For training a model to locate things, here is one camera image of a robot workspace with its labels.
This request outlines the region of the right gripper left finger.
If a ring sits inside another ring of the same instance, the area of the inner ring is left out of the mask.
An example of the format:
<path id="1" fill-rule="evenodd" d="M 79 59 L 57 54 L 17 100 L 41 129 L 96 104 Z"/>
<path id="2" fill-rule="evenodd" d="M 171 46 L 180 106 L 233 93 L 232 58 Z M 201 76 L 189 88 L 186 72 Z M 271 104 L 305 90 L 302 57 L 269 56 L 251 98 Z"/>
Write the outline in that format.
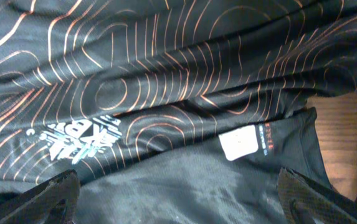
<path id="1" fill-rule="evenodd" d="M 79 178 L 72 169 L 23 193 L 0 192 L 0 224 L 71 224 L 79 193 Z"/>

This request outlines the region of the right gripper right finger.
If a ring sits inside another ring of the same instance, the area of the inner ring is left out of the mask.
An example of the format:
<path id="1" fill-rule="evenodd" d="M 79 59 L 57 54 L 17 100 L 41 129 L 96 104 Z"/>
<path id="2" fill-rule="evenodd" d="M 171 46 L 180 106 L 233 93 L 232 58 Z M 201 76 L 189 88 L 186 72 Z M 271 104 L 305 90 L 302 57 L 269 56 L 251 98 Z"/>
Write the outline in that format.
<path id="1" fill-rule="evenodd" d="M 278 197 L 289 223 L 357 223 L 357 204 L 289 168 L 277 181 Z"/>

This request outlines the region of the black orange-patterned jersey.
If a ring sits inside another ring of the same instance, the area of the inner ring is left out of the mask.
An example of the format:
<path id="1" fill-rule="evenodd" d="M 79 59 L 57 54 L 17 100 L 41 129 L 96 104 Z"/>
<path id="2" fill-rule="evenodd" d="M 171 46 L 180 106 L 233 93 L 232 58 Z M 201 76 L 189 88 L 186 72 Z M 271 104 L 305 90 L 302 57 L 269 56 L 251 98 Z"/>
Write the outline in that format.
<path id="1" fill-rule="evenodd" d="M 74 223 L 284 223 L 356 90 L 357 1 L 0 0 L 0 205 L 73 169 Z"/>

